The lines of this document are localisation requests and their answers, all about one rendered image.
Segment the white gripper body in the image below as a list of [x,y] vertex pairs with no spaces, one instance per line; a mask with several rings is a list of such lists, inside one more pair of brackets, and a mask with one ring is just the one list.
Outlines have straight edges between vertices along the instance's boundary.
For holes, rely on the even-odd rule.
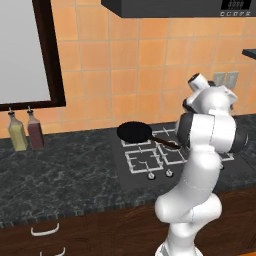
[[230,105],[233,105],[238,100],[237,95],[224,85],[222,85],[221,88],[223,92],[226,94],[226,96],[228,97]]

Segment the yellow oil bottle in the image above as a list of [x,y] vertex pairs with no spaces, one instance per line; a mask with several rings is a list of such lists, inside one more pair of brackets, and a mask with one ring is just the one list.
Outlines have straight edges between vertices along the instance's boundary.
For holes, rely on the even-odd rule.
[[13,147],[16,151],[25,151],[28,143],[23,123],[16,118],[15,113],[12,110],[9,110],[8,115],[10,117],[8,132],[10,134]]

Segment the dark grey range hood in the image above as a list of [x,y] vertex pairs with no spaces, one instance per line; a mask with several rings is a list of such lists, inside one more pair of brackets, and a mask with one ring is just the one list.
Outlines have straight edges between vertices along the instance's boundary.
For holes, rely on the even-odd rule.
[[122,18],[256,17],[256,0],[101,0]]

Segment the dark wall shelf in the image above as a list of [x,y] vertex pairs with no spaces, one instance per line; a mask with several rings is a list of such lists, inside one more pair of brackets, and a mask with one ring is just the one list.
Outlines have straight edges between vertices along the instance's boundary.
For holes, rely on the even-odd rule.
[[256,60],[256,49],[243,49],[242,54]]

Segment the dark framed window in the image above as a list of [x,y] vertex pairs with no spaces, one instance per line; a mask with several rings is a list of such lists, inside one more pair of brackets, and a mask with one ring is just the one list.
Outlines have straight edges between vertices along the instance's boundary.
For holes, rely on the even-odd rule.
[[66,105],[50,0],[0,0],[0,111]]

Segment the grey wall socket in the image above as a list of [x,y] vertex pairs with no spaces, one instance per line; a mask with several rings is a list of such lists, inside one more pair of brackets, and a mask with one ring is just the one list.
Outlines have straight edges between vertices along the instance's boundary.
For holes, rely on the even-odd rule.
[[239,72],[238,71],[233,71],[233,72],[228,72],[227,77],[226,77],[226,87],[228,89],[233,90],[236,86],[236,82],[238,79]]
[[224,84],[224,79],[225,79],[225,72],[215,72],[213,75],[213,82],[215,83],[216,86],[221,86]]

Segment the dark red vinegar bottle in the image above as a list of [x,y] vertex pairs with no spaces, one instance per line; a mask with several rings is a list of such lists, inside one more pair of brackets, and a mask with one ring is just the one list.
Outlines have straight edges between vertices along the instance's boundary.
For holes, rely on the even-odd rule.
[[28,134],[33,149],[42,149],[44,147],[44,138],[41,128],[41,123],[34,116],[34,111],[31,108],[28,108]]

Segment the dark wood drawer front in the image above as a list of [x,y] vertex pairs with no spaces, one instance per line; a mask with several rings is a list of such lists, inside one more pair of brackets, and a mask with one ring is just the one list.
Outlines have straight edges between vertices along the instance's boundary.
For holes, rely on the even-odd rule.
[[82,245],[80,242],[76,243],[54,243],[45,245],[27,245],[27,246],[9,246],[0,248],[0,256],[39,256],[39,252],[43,248],[47,247],[65,247],[66,256],[88,256],[88,249]]
[[[34,228],[35,232],[42,232],[54,229],[57,223],[60,224],[60,228],[59,231],[55,234],[42,237],[34,237],[30,233],[31,227]],[[60,241],[62,238],[69,237],[77,233],[82,233],[85,228],[86,225],[84,224],[84,218],[82,216],[34,222],[24,226],[15,226],[5,229],[0,228],[0,245],[20,246],[36,242],[46,243],[52,241]]]

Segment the black frying pan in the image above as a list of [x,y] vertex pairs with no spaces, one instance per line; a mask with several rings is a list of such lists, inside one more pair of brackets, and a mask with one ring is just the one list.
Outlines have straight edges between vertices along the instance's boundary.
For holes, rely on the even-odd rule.
[[129,121],[119,125],[117,128],[117,136],[130,144],[143,143],[152,140],[172,149],[181,148],[178,144],[155,137],[152,134],[152,128],[148,124],[138,121]]

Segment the black hob with white grates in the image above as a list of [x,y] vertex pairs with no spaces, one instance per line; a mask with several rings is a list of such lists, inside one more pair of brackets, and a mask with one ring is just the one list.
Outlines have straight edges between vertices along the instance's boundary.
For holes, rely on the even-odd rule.
[[[149,125],[152,134],[160,139],[175,144],[180,144],[175,134],[174,123],[160,123]],[[203,138],[205,125],[192,125],[192,142],[199,143],[199,137]],[[168,184],[167,180],[177,183],[182,170],[189,158],[189,136],[185,141],[185,147],[172,149],[158,142],[148,140],[143,143],[127,143],[117,136],[117,128],[109,131],[114,159],[122,189],[149,188],[160,184]],[[242,158],[231,152],[219,153],[222,160],[222,169],[234,171],[236,167],[243,167]],[[166,177],[167,170],[173,172],[173,177]],[[152,172],[156,178],[149,180],[147,174]]]

